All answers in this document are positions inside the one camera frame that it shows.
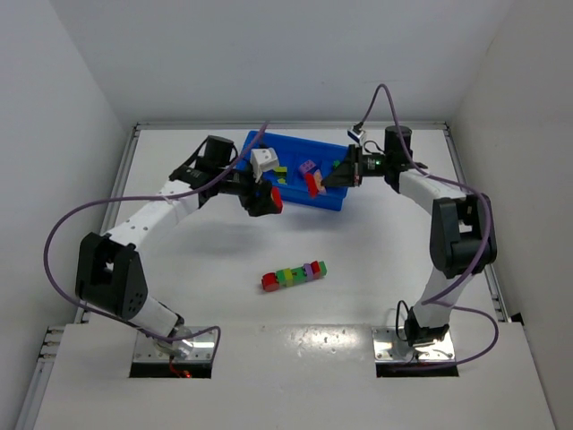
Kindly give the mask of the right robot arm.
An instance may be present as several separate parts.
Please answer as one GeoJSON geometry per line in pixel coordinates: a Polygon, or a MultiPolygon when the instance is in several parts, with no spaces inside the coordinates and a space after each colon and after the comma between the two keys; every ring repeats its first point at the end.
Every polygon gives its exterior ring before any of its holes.
{"type": "Polygon", "coordinates": [[[432,174],[414,160],[408,127],[387,127],[384,143],[375,151],[367,150],[361,125],[351,127],[348,134],[352,143],[346,156],[321,184],[357,187],[366,177],[381,177],[394,192],[429,214],[431,276],[396,334],[409,347],[443,340],[466,282],[497,257],[490,200],[466,185],[432,174]]]}

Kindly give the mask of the red lime lego stack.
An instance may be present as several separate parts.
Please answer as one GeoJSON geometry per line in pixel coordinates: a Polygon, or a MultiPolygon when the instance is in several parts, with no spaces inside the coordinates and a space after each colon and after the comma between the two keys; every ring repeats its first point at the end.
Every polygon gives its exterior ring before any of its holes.
{"type": "Polygon", "coordinates": [[[314,199],[320,194],[324,195],[327,193],[326,187],[322,184],[322,174],[319,169],[315,169],[312,174],[306,174],[304,181],[311,198],[314,199]]]}

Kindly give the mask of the lime green lego brick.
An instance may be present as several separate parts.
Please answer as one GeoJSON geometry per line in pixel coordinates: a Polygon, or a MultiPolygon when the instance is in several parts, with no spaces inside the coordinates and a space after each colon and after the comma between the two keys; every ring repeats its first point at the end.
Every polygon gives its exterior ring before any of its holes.
{"type": "Polygon", "coordinates": [[[286,177],[287,176],[287,167],[277,167],[274,169],[274,173],[278,177],[286,177]]]}

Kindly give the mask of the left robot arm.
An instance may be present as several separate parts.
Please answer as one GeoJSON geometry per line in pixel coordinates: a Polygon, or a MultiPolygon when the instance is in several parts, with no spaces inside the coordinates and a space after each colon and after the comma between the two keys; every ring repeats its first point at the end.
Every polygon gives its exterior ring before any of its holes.
{"type": "Polygon", "coordinates": [[[192,331],[184,318],[149,292],[141,254],[218,194],[234,195],[252,217],[279,214],[280,192],[264,173],[279,165],[267,147],[242,155],[235,144],[209,135],[168,177],[159,192],[125,222],[81,241],[75,294],[181,355],[192,331]]]}

